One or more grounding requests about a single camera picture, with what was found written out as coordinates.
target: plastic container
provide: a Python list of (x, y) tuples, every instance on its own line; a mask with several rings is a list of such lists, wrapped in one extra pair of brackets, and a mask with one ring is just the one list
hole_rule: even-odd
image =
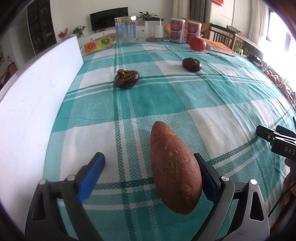
[(145, 20), (145, 28), (147, 33), (146, 41), (163, 41), (163, 22), (163, 18), (149, 18)]
[(183, 43), (185, 20), (172, 18), (170, 20), (170, 41), (173, 43)]
[(138, 22), (136, 16), (115, 18), (117, 43), (138, 41)]
[(202, 29), (201, 23), (188, 21), (186, 43), (189, 43), (190, 39), (193, 36), (196, 36), (199, 38), (201, 29)]

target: tablecloth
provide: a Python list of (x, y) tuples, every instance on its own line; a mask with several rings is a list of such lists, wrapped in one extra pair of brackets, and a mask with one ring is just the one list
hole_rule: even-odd
[[(201, 71), (184, 69), (187, 57), (200, 60)], [(138, 71), (139, 82), (118, 89), (113, 79), (119, 69)], [(104, 240), (191, 240), (213, 203), (202, 194), (187, 216), (163, 204), (150, 165), (154, 122), (167, 123), (219, 174), (233, 181), (256, 179), (270, 211), (287, 169), (255, 130), (257, 125), (294, 130), (293, 116), (277, 87), (239, 55), (199, 53), (169, 41), (114, 45), (84, 57), (52, 129), (44, 178), (63, 180), (102, 152), (105, 169), (83, 206)], [(76, 237), (62, 200), (59, 205), (69, 235)], [(235, 202), (220, 237), (234, 210)]]

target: human hand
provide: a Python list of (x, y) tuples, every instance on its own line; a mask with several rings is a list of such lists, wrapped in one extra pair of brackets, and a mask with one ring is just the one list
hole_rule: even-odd
[[(291, 163), (291, 160), (286, 158), (285, 159), (285, 164), (289, 167), (290, 166), (290, 163)], [(288, 190), (288, 188), (293, 185), (295, 183), (295, 181), (291, 182), (291, 179), (290, 179), (290, 173), (286, 176), (285, 180), (284, 180), (284, 186), (283, 186), (283, 193), (285, 191)], [(287, 192), (287, 194), (285, 196), (283, 196), (282, 200), (281, 200), (281, 203), (280, 205), (283, 206), (283, 205), (286, 205), (289, 200), (290, 200), (290, 197), (291, 195), (294, 194), (296, 196), (296, 186), (292, 187), (291, 190), (289, 192)]]

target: sweet potato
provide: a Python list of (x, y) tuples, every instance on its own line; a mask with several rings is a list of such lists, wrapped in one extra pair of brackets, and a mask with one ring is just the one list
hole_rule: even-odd
[(194, 155), (161, 121), (154, 123), (150, 141), (151, 167), (162, 201), (176, 213), (189, 214), (202, 191), (200, 168)]

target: glass jar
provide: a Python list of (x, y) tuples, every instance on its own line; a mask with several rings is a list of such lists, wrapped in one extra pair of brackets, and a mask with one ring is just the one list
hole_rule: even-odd
[(148, 18), (145, 20), (145, 28), (147, 33), (146, 41), (163, 41), (163, 22), (163, 18)]
[(115, 18), (117, 43), (138, 41), (138, 22), (136, 16)]

